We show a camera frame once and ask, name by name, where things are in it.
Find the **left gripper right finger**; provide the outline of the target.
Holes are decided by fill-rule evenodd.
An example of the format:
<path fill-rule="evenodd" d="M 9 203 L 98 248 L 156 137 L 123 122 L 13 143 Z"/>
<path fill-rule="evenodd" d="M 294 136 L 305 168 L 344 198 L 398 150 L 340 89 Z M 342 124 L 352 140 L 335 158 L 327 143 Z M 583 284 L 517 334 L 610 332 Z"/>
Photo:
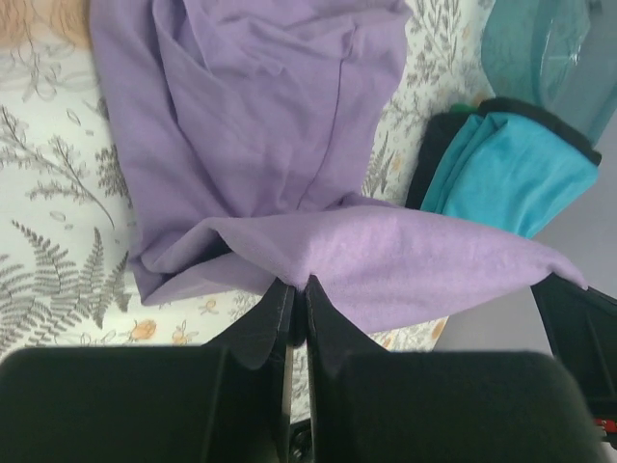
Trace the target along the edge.
<path fill-rule="evenodd" d="M 573 377 L 536 352 L 390 352 L 305 290 L 318 462 L 597 462 Z"/>

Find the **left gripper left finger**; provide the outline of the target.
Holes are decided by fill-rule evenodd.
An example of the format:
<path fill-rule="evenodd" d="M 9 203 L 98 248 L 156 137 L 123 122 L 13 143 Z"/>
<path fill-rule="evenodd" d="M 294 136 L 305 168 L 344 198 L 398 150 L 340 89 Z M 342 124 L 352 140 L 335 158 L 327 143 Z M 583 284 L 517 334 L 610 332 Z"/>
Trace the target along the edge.
<path fill-rule="evenodd" d="M 34 347 L 1 365 L 5 462 L 284 462 L 295 291 L 200 346 Z"/>

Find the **teal plastic bin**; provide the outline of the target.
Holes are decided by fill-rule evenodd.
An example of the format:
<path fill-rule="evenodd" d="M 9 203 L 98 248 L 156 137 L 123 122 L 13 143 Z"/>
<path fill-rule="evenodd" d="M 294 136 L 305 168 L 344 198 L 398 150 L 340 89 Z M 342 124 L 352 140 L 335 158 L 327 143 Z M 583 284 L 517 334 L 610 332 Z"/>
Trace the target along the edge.
<path fill-rule="evenodd" d="M 495 95 L 541 106 L 597 143 L 616 110 L 616 4 L 496 1 L 481 65 Z"/>

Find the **green folded t shirt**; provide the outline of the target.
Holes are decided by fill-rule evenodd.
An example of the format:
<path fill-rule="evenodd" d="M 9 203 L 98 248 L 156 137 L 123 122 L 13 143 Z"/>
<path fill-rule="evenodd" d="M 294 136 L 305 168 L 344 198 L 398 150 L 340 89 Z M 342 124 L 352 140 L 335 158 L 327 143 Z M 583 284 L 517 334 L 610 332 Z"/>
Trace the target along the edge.
<path fill-rule="evenodd" d="M 475 113 L 477 108 L 466 103 L 454 103 L 450 106 L 449 111 L 453 113 Z"/>

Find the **teal folded t shirt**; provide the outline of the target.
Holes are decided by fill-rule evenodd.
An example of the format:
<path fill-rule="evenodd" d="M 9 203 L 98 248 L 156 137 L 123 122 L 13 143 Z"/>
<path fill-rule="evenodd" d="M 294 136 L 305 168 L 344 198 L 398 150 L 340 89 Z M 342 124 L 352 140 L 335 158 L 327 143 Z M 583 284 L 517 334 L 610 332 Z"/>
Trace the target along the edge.
<path fill-rule="evenodd" d="M 471 115 L 446 149 L 419 210 L 531 238 L 598 176 L 599 166 L 531 119 Z"/>

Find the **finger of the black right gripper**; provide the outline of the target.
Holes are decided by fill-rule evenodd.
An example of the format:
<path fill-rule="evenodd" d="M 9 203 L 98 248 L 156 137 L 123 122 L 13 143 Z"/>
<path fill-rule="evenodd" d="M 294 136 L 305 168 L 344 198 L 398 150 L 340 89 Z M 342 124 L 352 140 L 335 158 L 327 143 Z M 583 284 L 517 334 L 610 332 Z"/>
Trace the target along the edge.
<path fill-rule="evenodd" d="M 556 275 L 531 288 L 550 349 L 574 376 L 592 415 L 616 418 L 616 300 Z"/>

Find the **floral table mat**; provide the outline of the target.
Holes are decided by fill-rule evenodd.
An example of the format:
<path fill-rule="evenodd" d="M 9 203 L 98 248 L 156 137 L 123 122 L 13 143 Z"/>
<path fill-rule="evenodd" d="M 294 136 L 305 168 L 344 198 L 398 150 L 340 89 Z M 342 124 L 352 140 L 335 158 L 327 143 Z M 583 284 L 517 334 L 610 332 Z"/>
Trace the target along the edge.
<path fill-rule="evenodd" d="M 403 204 L 430 116 L 490 89 L 489 1 L 415 1 L 407 64 L 362 192 Z M 232 290 L 145 307 L 126 267 L 134 221 L 98 89 L 84 1 L 1 5 L 1 351 L 198 344 L 258 301 Z"/>

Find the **purple t shirt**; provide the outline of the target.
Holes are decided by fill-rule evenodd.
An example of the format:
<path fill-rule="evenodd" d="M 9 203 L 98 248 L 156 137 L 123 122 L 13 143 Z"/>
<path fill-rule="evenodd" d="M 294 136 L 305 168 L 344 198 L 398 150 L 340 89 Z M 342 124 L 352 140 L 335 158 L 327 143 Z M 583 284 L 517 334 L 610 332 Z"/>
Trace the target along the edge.
<path fill-rule="evenodd" d="M 410 14 L 403 1 L 91 3 L 144 303 L 316 277 L 374 333 L 551 274 L 583 285 L 538 242 L 362 195 Z"/>

